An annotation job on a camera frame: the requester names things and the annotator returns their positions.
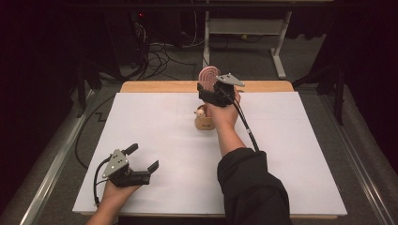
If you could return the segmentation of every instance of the human arm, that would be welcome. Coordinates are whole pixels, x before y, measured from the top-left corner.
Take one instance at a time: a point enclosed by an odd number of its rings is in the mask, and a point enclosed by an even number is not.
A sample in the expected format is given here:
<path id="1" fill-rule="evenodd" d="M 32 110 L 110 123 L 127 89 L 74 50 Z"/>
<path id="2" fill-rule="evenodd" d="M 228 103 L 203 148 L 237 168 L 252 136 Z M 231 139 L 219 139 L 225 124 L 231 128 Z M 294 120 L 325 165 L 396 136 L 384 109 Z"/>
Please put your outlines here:
<path id="1" fill-rule="evenodd" d="M 236 91 L 237 102 L 240 95 Z M 217 129 L 222 160 L 217 177 L 228 225 L 292 224 L 282 182 L 268 172 L 267 154 L 245 147 L 235 132 L 237 109 L 207 104 Z"/>
<path id="2" fill-rule="evenodd" d="M 240 102 L 240 94 L 235 89 L 236 103 Z M 222 156 L 232 152 L 240 147 L 246 147 L 235 131 L 235 123 L 237 122 L 237 109 L 234 105 L 227 107 L 218 107 L 206 103 L 207 116 L 212 117 L 213 124 L 217 130 L 219 146 Z"/>
<path id="3" fill-rule="evenodd" d="M 116 187 L 107 181 L 99 208 L 86 225 L 111 225 L 120 209 L 140 186 Z"/>

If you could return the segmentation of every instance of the gray floor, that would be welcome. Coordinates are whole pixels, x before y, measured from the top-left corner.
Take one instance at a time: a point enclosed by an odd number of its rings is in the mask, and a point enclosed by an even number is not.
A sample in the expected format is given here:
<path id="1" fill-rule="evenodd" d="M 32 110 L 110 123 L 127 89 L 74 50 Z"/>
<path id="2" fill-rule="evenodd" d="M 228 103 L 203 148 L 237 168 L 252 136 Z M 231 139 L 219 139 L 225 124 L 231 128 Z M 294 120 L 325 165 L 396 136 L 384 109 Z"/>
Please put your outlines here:
<path id="1" fill-rule="evenodd" d="M 299 37 L 287 39 L 284 42 L 281 58 L 288 81 L 292 82 L 309 72 L 322 41 L 323 38 L 305 40 Z M 230 39 L 225 48 L 226 43 L 223 37 L 211 39 L 211 65 L 218 67 L 222 72 L 231 72 L 241 80 L 278 80 L 268 51 L 276 43 L 275 37 L 264 37 L 255 43 Z M 153 51 L 156 49 L 161 49 L 161 47 L 152 47 Z M 194 80 L 197 78 L 202 66 L 202 47 L 182 50 L 167 47 L 167 53 L 172 59 L 185 64 L 169 60 L 163 74 L 149 80 Z M 149 56 L 154 58 L 151 65 L 156 66 L 161 62 L 157 60 L 155 54 Z M 127 74 L 130 72 L 130 68 L 122 67 L 122 71 Z M 348 215 L 334 220 L 294 219 L 294 224 L 394 224 L 392 219 L 398 221 L 396 216 L 396 212 L 398 212 L 397 174 L 376 145 L 348 88 L 344 90 L 344 126 L 342 127 L 336 126 L 330 115 L 329 101 L 332 99 L 332 95 L 329 97 L 319 96 L 314 88 L 314 84 L 305 84 L 297 91 L 300 93 L 316 138 L 340 189 Z M 90 109 L 95 109 L 119 89 L 120 83 L 105 82 L 100 91 L 96 91 L 89 97 Z M 102 117 L 106 118 L 111 106 L 112 100 L 109 100 L 96 112 L 102 113 Z M 75 105 L 1 216 L 0 224 L 21 223 L 59 149 L 67 144 L 68 137 L 79 122 L 75 116 L 77 112 L 78 106 Z M 104 122 L 99 121 L 98 114 L 93 114 L 87 120 L 78 144 L 78 154 L 85 165 L 88 165 L 91 159 L 103 127 Z M 352 149 L 355 150 L 354 159 L 352 154 L 350 155 Z M 355 160 L 356 156 L 359 157 L 363 167 Z M 50 188 L 51 192 L 48 198 L 44 199 L 45 204 L 36 217 L 37 224 L 84 224 L 87 221 L 88 217 L 71 212 L 84 175 L 85 168 L 77 162 L 73 145 L 59 178 Z M 369 190 L 367 186 L 369 181 L 374 185 L 374 190 Z M 372 200 L 377 198 L 372 195 L 375 190 L 384 204 L 382 205 L 384 206 L 384 208 L 382 207 L 383 212 L 377 211 L 380 209 L 380 202 Z M 133 224 L 193 223 L 185 220 L 135 218 Z"/>

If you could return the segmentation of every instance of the wire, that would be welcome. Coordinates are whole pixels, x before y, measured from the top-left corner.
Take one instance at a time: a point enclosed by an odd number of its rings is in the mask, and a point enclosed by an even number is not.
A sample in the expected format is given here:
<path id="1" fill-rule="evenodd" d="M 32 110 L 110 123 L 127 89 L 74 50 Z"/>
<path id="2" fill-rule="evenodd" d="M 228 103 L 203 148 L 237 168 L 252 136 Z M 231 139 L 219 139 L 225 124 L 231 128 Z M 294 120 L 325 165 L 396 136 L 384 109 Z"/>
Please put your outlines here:
<path id="1" fill-rule="evenodd" d="M 141 24 L 138 23 L 138 25 L 140 26 L 140 28 L 144 32 L 144 34 L 143 34 L 143 43 L 145 43 L 145 41 L 146 41 L 146 31 L 145 31 L 144 27 Z"/>
<path id="2" fill-rule="evenodd" d="M 141 80 L 144 78 L 145 73 L 146 73 L 146 70 L 147 70 L 148 67 L 149 67 L 148 52 L 146 52 L 146 54 L 145 54 L 145 56 L 144 56 L 144 62 L 145 62 L 145 64 L 146 64 L 145 70 L 139 74 L 139 77 L 138 77 L 137 81 L 141 81 Z"/>
<path id="3" fill-rule="evenodd" d="M 236 35 L 225 35 L 227 38 L 231 38 L 231 39 L 235 39 L 235 40 L 240 40 L 243 42 L 248 42 L 248 43 L 256 43 L 258 41 L 260 41 L 263 37 L 266 37 L 267 35 L 262 35 L 259 36 L 257 39 L 255 40 L 248 40 L 248 39 L 243 39 L 241 36 L 236 36 Z"/>
<path id="4" fill-rule="evenodd" d="M 191 47 L 196 47 L 199 45 L 202 45 L 203 43 L 205 43 L 205 40 L 203 39 L 201 42 L 194 44 L 194 45 L 190 45 L 190 46 L 182 46 L 182 48 L 191 48 Z"/>
<path id="5" fill-rule="evenodd" d="M 228 45 L 229 45 L 228 37 L 227 37 L 227 36 L 223 36 L 223 35 L 220 35 L 220 36 L 218 36 L 218 37 L 222 37 L 222 38 L 225 39 L 225 46 L 222 46 L 222 47 L 211 47 L 210 44 L 209 44 L 208 47 L 209 47 L 210 49 L 215 49 L 215 50 L 224 50 L 224 49 L 227 49 L 227 48 L 228 48 Z"/>
<path id="6" fill-rule="evenodd" d="M 247 123 L 247 121 L 246 121 L 245 115 L 243 114 L 242 108 L 240 107 L 239 102 L 237 102 L 237 99 L 236 99 L 236 98 L 231 99 L 231 98 L 228 96 L 228 94 L 226 94 L 226 92 L 225 92 L 224 90 L 222 90 L 219 86 L 214 85 L 214 87 L 216 87 L 216 88 L 218 88 L 219 90 L 221 90 L 221 91 L 228 97 L 228 99 L 231 101 L 231 103 L 234 105 L 235 109 L 237 109 L 237 113 L 239 114 L 240 119 L 242 120 L 243 125 L 245 126 L 246 131 L 247 131 L 248 134 L 249 134 L 250 139 L 252 140 L 253 147 L 254 147 L 254 151 L 259 152 L 260 149 L 258 148 L 257 141 L 256 141 L 255 138 L 254 138 L 254 135 L 253 135 L 253 133 L 252 133 L 252 130 L 249 128 L 249 125 L 248 125 L 248 123 Z"/>
<path id="7" fill-rule="evenodd" d="M 193 70 L 192 70 L 192 79 L 194 80 L 194 75 L 195 75 L 195 70 L 196 70 L 196 66 L 197 64 L 195 63 L 184 63 L 184 62 L 180 62 L 175 60 L 174 58 L 172 58 L 169 53 L 167 52 L 167 48 L 166 48 L 166 43 L 151 43 L 150 46 L 152 47 L 152 51 L 148 51 L 147 55 L 148 55 L 148 67 L 151 68 L 153 70 L 153 72 L 149 75 L 142 75 L 139 80 L 147 80 L 151 77 L 157 76 L 159 74 L 171 78 L 173 80 L 177 80 L 179 81 L 178 78 L 175 78 L 171 75 L 165 74 L 163 73 L 167 67 L 168 64 L 173 62 L 173 63 L 178 63 L 181 65 L 187 65 L 187 66 L 193 66 Z"/>
<path id="8" fill-rule="evenodd" d="M 103 166 L 103 164 L 109 162 L 109 160 L 111 159 L 112 155 L 110 155 L 108 158 L 104 159 L 99 166 L 96 169 L 96 174 L 94 175 L 94 184 L 93 184 L 93 192 L 94 192 L 94 202 L 96 203 L 96 206 L 98 207 L 100 205 L 100 198 L 97 195 L 97 177 L 99 175 L 100 172 L 100 168 Z"/>
<path id="9" fill-rule="evenodd" d="M 194 16 L 194 21 L 195 21 L 195 36 L 193 37 L 193 41 L 191 43 L 191 45 L 188 46 L 182 46 L 183 48 L 190 48 L 193 47 L 196 41 L 196 37 L 197 37 L 197 33 L 198 33 L 198 22 L 197 22 L 197 16 L 196 16 L 196 11 L 193 12 L 193 16 Z"/>
<path id="10" fill-rule="evenodd" d="M 87 122 L 90 120 L 91 116 L 92 116 L 94 113 L 96 113 L 97 110 L 98 110 L 101 106 L 103 106 L 107 101 L 109 101 L 110 99 L 112 99 L 112 98 L 114 98 L 114 97 L 115 97 L 115 95 L 113 95 L 113 96 L 108 97 L 107 99 L 105 99 L 96 109 L 94 109 L 94 111 L 93 111 L 90 115 L 88 115 L 87 119 L 84 121 L 84 123 L 83 123 L 83 125 L 82 125 L 82 128 L 79 130 L 79 134 L 77 135 L 77 139 L 76 139 L 76 143 L 75 143 L 75 157 L 76 157 L 77 161 L 79 162 L 79 164 L 82 165 L 86 170 L 88 170 L 88 166 L 86 166 L 86 165 L 80 160 L 79 155 L 78 155 L 78 147 L 77 147 L 77 146 L 78 146 L 79 140 L 80 140 L 80 138 L 81 138 L 81 136 L 82 136 L 83 130 L 84 130 L 84 128 L 85 128 L 85 125 L 86 125 Z"/>
<path id="11" fill-rule="evenodd" d="M 135 69 L 133 72 L 131 72 L 130 74 L 125 75 L 124 77 L 125 77 L 127 80 L 130 81 L 131 78 L 133 78 L 133 77 L 135 77 L 135 76 L 137 76 L 137 75 L 139 75 L 139 74 L 145 72 L 146 69 L 147 69 L 147 62 L 146 62 L 146 60 L 144 60 L 143 63 L 140 64 L 140 66 L 139 66 L 138 68 L 136 68 L 136 69 Z M 117 78 L 109 78 L 109 77 L 106 77 L 106 76 L 104 76 L 104 75 L 102 75 L 102 74 L 99 74 L 99 77 L 100 77 L 102 80 L 107 81 L 107 82 L 117 82 L 117 83 L 124 82 L 124 81 L 120 81 L 120 79 L 117 79 Z"/>
<path id="12" fill-rule="evenodd" d="M 107 181 L 109 181 L 109 179 L 101 180 L 101 181 L 99 181 L 99 182 L 96 184 L 96 186 L 99 185 L 100 183 L 107 182 Z"/>
<path id="13" fill-rule="evenodd" d="M 203 60 L 205 61 L 206 65 L 207 65 L 207 66 L 210 66 L 210 65 L 208 64 L 208 61 L 205 59 L 205 57 L 203 56 L 202 58 L 203 58 Z"/>

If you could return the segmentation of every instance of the hand-mounted device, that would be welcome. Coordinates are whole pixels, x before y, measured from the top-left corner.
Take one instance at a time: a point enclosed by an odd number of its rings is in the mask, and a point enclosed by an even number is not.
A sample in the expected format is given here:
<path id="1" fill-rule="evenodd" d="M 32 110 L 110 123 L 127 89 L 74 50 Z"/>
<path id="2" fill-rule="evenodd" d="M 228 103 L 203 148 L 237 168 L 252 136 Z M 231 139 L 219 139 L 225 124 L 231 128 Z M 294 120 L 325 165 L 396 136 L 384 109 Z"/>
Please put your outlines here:
<path id="1" fill-rule="evenodd" d="M 130 186 L 141 186 L 149 185 L 151 174 L 159 168 L 159 161 L 157 160 L 151 166 L 147 168 L 147 171 L 135 172 L 129 167 L 129 161 L 126 155 L 130 155 L 138 149 L 138 144 L 134 143 L 126 150 L 120 151 L 119 149 L 114 152 L 106 159 L 104 159 L 96 170 L 94 176 L 94 201 L 96 205 L 100 204 L 100 200 L 97 196 L 97 177 L 100 168 L 103 164 L 108 162 L 108 166 L 102 175 L 102 178 L 110 180 L 118 188 L 125 188 Z"/>
<path id="2" fill-rule="evenodd" d="M 216 67 L 205 67 L 199 73 L 199 98 L 216 106 L 226 107 L 235 99 L 234 85 L 245 86 L 231 73 L 220 75 Z"/>

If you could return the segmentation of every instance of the human hand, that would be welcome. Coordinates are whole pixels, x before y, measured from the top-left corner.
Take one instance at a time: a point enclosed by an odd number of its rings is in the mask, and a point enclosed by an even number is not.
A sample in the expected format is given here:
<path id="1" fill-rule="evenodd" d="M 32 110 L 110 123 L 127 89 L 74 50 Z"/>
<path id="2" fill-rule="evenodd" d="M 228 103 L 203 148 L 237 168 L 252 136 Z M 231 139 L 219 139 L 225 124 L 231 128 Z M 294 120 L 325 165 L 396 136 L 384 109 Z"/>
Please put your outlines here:
<path id="1" fill-rule="evenodd" d="M 234 90 L 236 103 L 239 103 L 240 94 L 235 87 Z M 212 117 L 216 129 L 235 127 L 238 114 L 233 104 L 227 107 L 219 107 L 207 102 L 205 102 L 205 104 L 207 105 L 207 116 Z"/>
<path id="2" fill-rule="evenodd" d="M 111 181 L 107 181 L 99 208 L 86 224 L 112 224 L 130 195 L 140 187 L 116 187 Z"/>

